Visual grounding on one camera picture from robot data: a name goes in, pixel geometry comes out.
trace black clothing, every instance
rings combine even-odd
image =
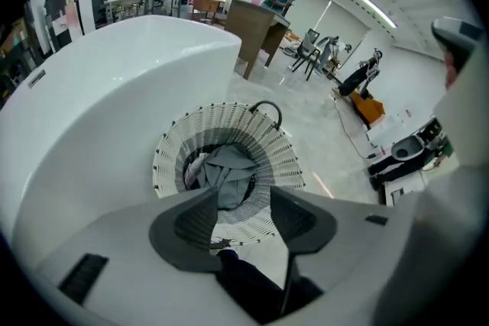
[[[353,93],[359,85],[367,79],[367,66],[363,66],[353,72],[339,87],[339,93],[346,97]]]
[[[384,171],[389,166],[401,163],[400,166],[396,169],[392,169],[385,174],[380,174],[377,176],[378,181],[381,183],[392,182],[395,179],[400,178],[401,176],[407,176],[408,174],[414,173],[415,171],[422,169],[425,166],[427,156],[431,154],[432,151],[424,150],[423,153],[421,153],[419,156],[405,162],[400,162],[399,160],[396,160],[392,156],[390,156],[370,166],[368,168],[368,172],[371,175],[374,175]]]
[[[277,319],[282,289],[255,266],[240,260],[233,250],[221,250],[217,255],[222,261],[217,280],[228,294],[261,324]]]

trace floor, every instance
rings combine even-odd
[[[363,122],[348,102],[333,101],[332,88],[336,83],[315,73],[306,82],[305,65],[292,73],[288,66],[294,59],[281,50],[269,69],[263,69],[266,56],[261,53],[248,80],[241,76],[245,64],[236,66],[226,100],[254,104],[268,99],[278,104],[283,114],[282,128],[299,157],[306,183],[304,190],[334,199],[377,203],[377,193],[371,188],[365,170],[367,161],[351,144],[339,115],[359,153],[366,157],[371,148]],[[264,106],[263,110],[272,118],[277,116],[272,107]],[[287,248],[280,238],[244,246],[238,255],[283,286]]]

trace white mesh basket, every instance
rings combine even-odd
[[[258,105],[269,103],[279,112],[275,123]],[[280,109],[268,101],[210,105],[174,121],[158,143],[153,162],[153,185],[158,197],[185,192],[184,173],[200,152],[240,143],[257,165],[248,198],[231,211],[219,211],[211,242],[231,245],[261,242],[277,234],[270,216],[270,187],[302,188],[302,172],[292,145],[280,130]]]

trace table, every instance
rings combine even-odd
[[[232,0],[225,30],[241,38],[239,57],[248,62],[243,77],[248,79],[260,49],[268,53],[268,67],[290,22],[270,9],[242,0]]]
[[[112,23],[112,6],[121,6],[121,7],[128,7],[130,5],[133,5],[135,3],[140,2],[141,0],[106,0],[104,2],[105,7],[107,8],[108,6],[108,17],[107,17],[107,22],[109,24]],[[148,0],[144,0],[144,15],[147,15],[149,12],[149,2]],[[177,6],[173,6],[172,2],[172,10],[176,9],[176,16],[180,18],[180,6],[182,5],[181,0],[178,1]]]
[[[223,3],[222,0],[193,0],[192,15],[190,19],[193,19],[193,11],[197,10],[205,12],[206,16],[204,17],[204,19],[207,20],[207,13],[212,12],[215,15],[221,3]]]

